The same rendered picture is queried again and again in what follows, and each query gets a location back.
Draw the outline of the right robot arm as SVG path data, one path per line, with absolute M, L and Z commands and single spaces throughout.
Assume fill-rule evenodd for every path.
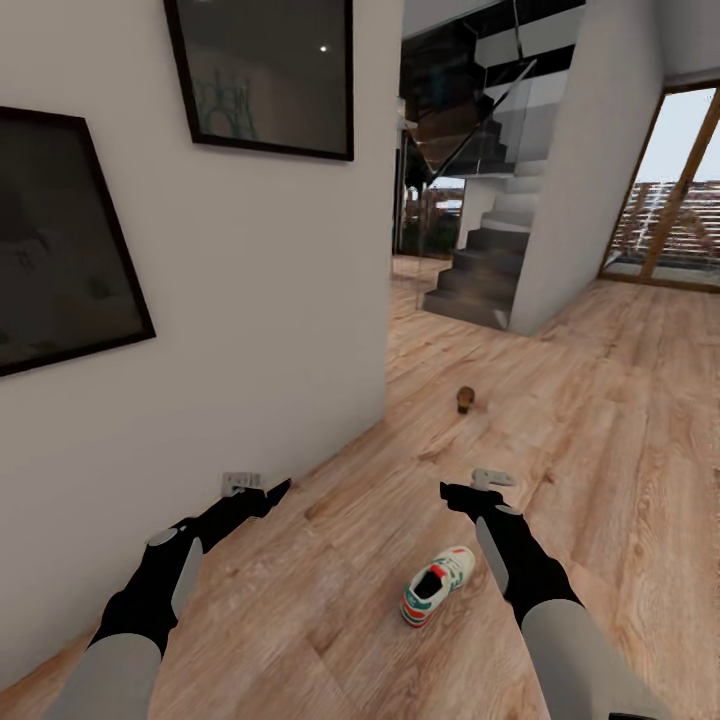
M 529 650 L 551 720 L 679 720 L 609 641 L 564 567 L 531 537 L 523 514 L 489 485 L 511 473 L 477 467 L 470 486 L 440 483 L 450 510 L 466 512 Z

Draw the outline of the gym shoe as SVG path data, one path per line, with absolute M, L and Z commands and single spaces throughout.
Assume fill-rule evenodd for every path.
M 411 627 L 425 625 L 437 605 L 453 589 L 464 585 L 474 568 L 475 556 L 467 547 L 441 551 L 407 585 L 400 605 L 401 617 Z

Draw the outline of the sandal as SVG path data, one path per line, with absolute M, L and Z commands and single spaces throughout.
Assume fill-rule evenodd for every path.
M 475 391 L 471 387 L 462 387 L 457 393 L 457 403 L 459 413 L 467 413 L 469 403 L 475 399 Z

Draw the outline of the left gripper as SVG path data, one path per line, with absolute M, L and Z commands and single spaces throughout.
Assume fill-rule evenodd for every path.
M 230 534 L 250 516 L 264 518 L 272 506 L 278 505 L 292 484 L 291 479 L 285 479 L 267 493 L 259 488 L 247 487 L 243 493 L 237 493 L 234 497 L 223 497 L 210 509 L 222 516 L 226 534 Z

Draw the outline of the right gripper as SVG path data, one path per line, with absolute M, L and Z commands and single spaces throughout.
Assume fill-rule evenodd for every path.
M 450 510 L 466 512 L 472 518 L 472 506 L 474 502 L 490 498 L 496 502 L 503 502 L 503 496 L 498 491 L 477 491 L 470 486 L 440 483 L 440 496 L 447 500 L 447 506 Z

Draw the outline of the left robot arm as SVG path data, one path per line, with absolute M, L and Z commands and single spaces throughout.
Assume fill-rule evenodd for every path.
M 124 591 L 105 607 L 97 634 L 39 720 L 146 720 L 153 687 L 207 554 L 248 517 L 264 518 L 293 482 L 265 493 L 264 473 L 224 472 L 223 498 L 157 533 Z

